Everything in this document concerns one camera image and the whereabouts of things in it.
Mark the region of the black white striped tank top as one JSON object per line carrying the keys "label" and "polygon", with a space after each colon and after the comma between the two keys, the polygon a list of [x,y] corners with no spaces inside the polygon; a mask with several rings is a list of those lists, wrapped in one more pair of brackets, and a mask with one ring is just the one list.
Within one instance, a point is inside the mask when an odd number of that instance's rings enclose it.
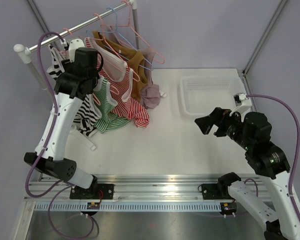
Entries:
{"label": "black white striped tank top", "polygon": [[[58,76],[65,71],[62,61],[69,59],[68,52],[59,51],[51,44],[48,46],[52,65],[46,70],[46,72],[56,81]],[[77,130],[86,137],[93,136],[98,129],[95,127],[97,121],[102,117],[102,113],[94,105],[92,94],[86,95],[79,110],[73,119],[73,124],[77,127]]]}

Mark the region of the red white striped tank top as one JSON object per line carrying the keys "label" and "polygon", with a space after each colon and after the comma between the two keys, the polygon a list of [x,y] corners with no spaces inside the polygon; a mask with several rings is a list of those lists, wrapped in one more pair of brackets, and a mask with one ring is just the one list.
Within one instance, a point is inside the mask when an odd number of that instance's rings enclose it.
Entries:
{"label": "red white striped tank top", "polygon": [[146,128],[150,123],[150,116],[146,108],[131,96],[133,89],[132,74],[128,69],[122,72],[112,66],[105,71],[104,62],[99,74],[110,82],[111,87],[115,85],[119,90],[119,95],[113,96],[118,105],[111,112],[119,117],[133,120],[137,127]]}

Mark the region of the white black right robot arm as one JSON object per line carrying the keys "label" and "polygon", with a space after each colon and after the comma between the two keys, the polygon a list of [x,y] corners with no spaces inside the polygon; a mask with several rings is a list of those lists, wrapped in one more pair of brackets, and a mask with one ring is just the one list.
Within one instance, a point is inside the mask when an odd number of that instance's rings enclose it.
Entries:
{"label": "white black right robot arm", "polygon": [[265,239],[300,240],[300,210],[295,209],[300,203],[289,189],[291,167],[283,150],[271,142],[272,125],[267,117],[254,111],[241,116],[217,107],[209,115],[196,118],[195,123],[204,135],[217,126],[216,137],[229,137],[244,149],[248,165],[260,177],[274,208],[250,192],[234,172],[218,178],[218,195],[239,202],[258,222]]}

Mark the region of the green white striped tank top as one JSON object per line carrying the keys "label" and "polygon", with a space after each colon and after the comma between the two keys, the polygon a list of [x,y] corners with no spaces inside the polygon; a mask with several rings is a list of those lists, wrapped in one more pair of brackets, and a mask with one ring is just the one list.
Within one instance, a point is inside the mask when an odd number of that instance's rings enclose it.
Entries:
{"label": "green white striped tank top", "polygon": [[93,90],[92,99],[101,112],[101,118],[94,125],[100,133],[118,130],[131,122],[125,117],[112,113],[118,102],[112,97],[111,83],[106,78],[99,79],[97,87]]}

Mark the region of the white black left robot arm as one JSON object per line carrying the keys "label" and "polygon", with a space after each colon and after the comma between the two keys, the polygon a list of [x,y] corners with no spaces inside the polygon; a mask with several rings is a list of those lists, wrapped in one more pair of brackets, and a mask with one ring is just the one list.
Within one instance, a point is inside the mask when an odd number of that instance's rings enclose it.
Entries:
{"label": "white black left robot arm", "polygon": [[93,199],[98,194],[97,177],[78,168],[76,161],[65,158],[65,149],[73,120],[100,79],[103,57],[96,49],[79,47],[74,51],[74,59],[63,61],[62,66],[64,72],[55,81],[53,105],[41,141],[33,152],[24,156],[24,162],[31,167],[25,190],[35,197],[29,181],[33,171],[38,171],[80,188],[85,198]]}

